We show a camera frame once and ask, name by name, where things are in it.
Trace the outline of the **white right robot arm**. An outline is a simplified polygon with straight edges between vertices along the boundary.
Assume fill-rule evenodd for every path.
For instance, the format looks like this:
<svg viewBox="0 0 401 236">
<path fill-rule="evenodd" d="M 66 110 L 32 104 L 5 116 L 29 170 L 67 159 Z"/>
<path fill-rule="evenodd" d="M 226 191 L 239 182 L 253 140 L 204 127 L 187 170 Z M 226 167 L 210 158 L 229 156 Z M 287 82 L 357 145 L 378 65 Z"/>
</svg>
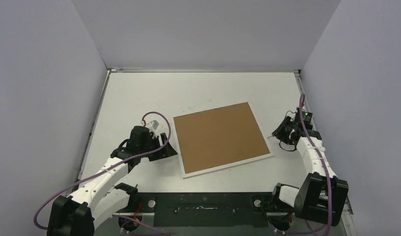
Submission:
<svg viewBox="0 0 401 236">
<path fill-rule="evenodd" d="M 307 176 L 301 187 L 277 183 L 270 196 L 270 205 L 277 211 L 290 206 L 298 218 L 336 226 L 347 199 L 348 183 L 332 170 L 321 135 L 313 130 L 312 113 L 297 109 L 294 115 L 293 118 L 285 116 L 272 135 L 280 142 L 294 146 L 303 160 Z"/>
</svg>

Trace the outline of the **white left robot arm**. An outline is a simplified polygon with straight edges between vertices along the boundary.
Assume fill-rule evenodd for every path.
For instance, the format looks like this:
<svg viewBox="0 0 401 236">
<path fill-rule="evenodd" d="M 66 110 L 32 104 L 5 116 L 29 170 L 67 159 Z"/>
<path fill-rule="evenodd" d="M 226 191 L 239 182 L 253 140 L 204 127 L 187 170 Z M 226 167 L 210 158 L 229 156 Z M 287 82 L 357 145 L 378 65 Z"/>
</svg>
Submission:
<svg viewBox="0 0 401 236">
<path fill-rule="evenodd" d="M 130 137 L 112 151 L 92 178 L 67 197 L 57 196 L 52 204 L 46 234 L 49 236 L 92 236 L 118 210 L 131 212 L 143 207 L 136 186 L 120 180 L 141 159 L 156 161 L 177 155 L 166 133 L 156 134 L 148 126 L 135 126 Z"/>
</svg>

